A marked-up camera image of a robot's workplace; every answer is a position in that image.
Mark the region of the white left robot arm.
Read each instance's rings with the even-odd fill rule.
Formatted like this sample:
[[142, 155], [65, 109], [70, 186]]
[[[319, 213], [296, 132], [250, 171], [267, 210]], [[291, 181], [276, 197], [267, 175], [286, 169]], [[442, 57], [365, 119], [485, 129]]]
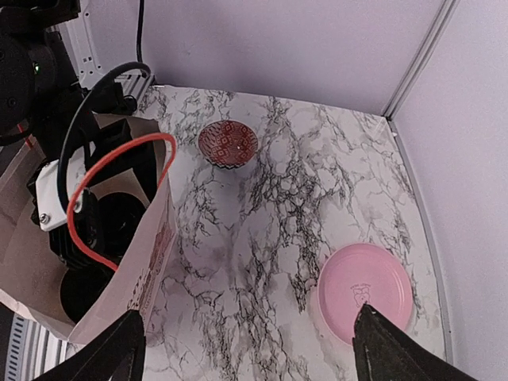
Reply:
[[77, 1], [4, 1], [1, 4], [1, 143], [35, 137], [56, 177], [46, 190], [58, 211], [79, 204], [73, 221], [49, 231], [50, 246], [68, 267], [97, 262], [116, 270], [120, 257], [107, 253], [98, 200], [90, 192], [75, 197], [66, 183], [73, 154], [83, 151], [86, 168], [98, 167], [97, 184], [133, 170], [145, 194], [156, 193], [152, 143], [135, 144], [126, 120], [100, 128], [98, 104], [120, 106], [124, 96], [117, 77], [131, 70], [148, 75], [144, 63], [124, 63], [92, 88], [80, 86], [55, 26], [79, 16]]

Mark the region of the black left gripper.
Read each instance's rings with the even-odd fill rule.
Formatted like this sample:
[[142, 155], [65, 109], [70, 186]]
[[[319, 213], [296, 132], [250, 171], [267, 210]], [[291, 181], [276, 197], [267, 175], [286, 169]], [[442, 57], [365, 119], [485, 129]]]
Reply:
[[[102, 128], [89, 148], [79, 148], [71, 160], [83, 160], [86, 170], [103, 156], [133, 139], [133, 130], [124, 118]], [[40, 227], [37, 209], [36, 180], [42, 167], [52, 161], [45, 160], [36, 169], [27, 183], [33, 197], [34, 211], [31, 219]], [[139, 198], [145, 210], [155, 197], [155, 149], [151, 142], [143, 143], [122, 153], [118, 158], [101, 169], [87, 184], [75, 207], [75, 230], [79, 238], [101, 257], [115, 264], [105, 254], [105, 239], [98, 200], [108, 194], [125, 192]], [[98, 261], [87, 256], [71, 239], [67, 223], [48, 232], [50, 249], [71, 270], [98, 265]]]

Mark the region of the white paper takeout bag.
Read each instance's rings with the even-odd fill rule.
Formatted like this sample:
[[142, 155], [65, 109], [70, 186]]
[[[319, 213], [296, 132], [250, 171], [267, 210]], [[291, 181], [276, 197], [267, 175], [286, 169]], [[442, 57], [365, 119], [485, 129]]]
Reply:
[[152, 119], [101, 115], [67, 170], [22, 147], [1, 177], [1, 301], [56, 337], [88, 344], [128, 310], [147, 322], [177, 232], [175, 138]]

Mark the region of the black plastic cup lid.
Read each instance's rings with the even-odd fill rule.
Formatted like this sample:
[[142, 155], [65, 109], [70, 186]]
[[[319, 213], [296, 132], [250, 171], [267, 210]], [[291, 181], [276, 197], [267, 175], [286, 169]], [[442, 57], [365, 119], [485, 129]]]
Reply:
[[65, 314], [77, 324], [95, 304], [111, 277], [97, 267], [68, 270], [60, 285], [60, 301]]

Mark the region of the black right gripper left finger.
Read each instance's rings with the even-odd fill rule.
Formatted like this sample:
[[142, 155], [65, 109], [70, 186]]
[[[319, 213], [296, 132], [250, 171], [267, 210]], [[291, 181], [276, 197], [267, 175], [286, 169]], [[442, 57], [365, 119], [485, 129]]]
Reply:
[[141, 380], [146, 337], [137, 310], [128, 310], [74, 356], [40, 375], [44, 380]]

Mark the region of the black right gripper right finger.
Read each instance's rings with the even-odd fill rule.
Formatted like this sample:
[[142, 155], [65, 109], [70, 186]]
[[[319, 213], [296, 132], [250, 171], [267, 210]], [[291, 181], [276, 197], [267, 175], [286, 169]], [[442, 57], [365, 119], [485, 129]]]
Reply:
[[369, 304], [356, 317], [352, 346], [359, 380], [472, 379], [426, 351]]

